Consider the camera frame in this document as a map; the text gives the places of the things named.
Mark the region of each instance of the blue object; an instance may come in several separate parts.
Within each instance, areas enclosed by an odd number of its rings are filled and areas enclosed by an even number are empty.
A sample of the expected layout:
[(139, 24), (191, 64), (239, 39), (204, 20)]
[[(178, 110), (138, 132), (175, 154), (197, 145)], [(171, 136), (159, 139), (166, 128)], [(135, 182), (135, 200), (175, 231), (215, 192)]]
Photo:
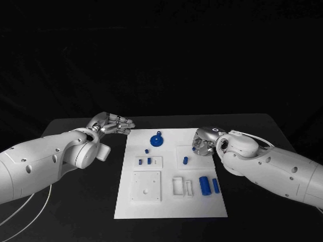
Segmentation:
[(218, 180), (217, 180), (217, 178), (213, 179), (213, 183), (214, 183), (215, 193), (220, 193)]
[(165, 142), (165, 140), (164, 140), (164, 137), (162, 137), (162, 132), (158, 131), (156, 135), (151, 139), (151, 144), (155, 147), (159, 147), (164, 144), (164, 142)]
[(202, 176), (200, 178), (200, 183), (201, 183), (201, 189), (202, 189), (202, 194), (204, 196), (211, 195), (211, 184), (207, 176)]

